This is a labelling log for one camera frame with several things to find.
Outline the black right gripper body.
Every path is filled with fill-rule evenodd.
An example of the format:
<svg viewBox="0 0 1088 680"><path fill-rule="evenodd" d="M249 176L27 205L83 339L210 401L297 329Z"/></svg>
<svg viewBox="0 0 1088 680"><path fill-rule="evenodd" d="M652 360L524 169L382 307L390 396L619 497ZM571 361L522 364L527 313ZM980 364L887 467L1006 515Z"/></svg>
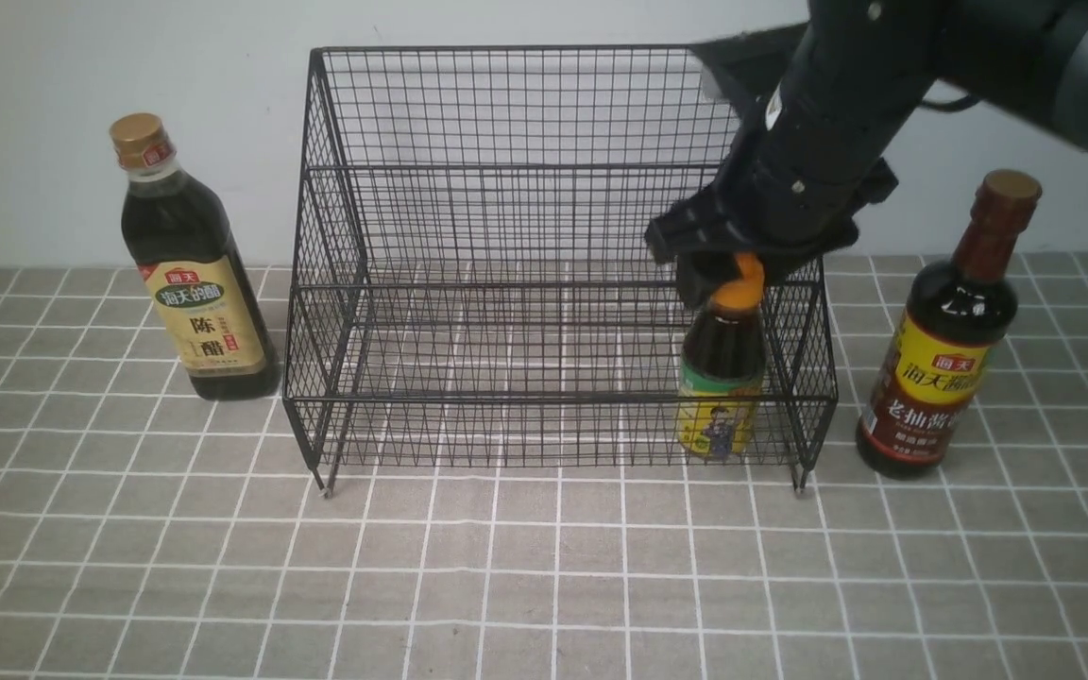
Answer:
<svg viewBox="0 0 1088 680"><path fill-rule="evenodd" d="M654 262L676 268L688 307L742 279L738 259L761 259L768 287L860 239L855 217L897 188L876 126L829 121L774 90L753 102L714 177L650 220Z"/></svg>

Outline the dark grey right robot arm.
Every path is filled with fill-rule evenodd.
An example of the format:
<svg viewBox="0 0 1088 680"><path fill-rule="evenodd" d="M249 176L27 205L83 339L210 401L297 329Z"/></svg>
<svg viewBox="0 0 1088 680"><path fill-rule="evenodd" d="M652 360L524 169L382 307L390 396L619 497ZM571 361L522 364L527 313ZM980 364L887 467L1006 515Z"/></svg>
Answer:
<svg viewBox="0 0 1088 680"><path fill-rule="evenodd" d="M644 232L688 309L735 279L735 254L775 284L857 242L916 109L985 102L1088 151L1088 1L811 1L803 23L689 50L739 128L710 182Z"/></svg>

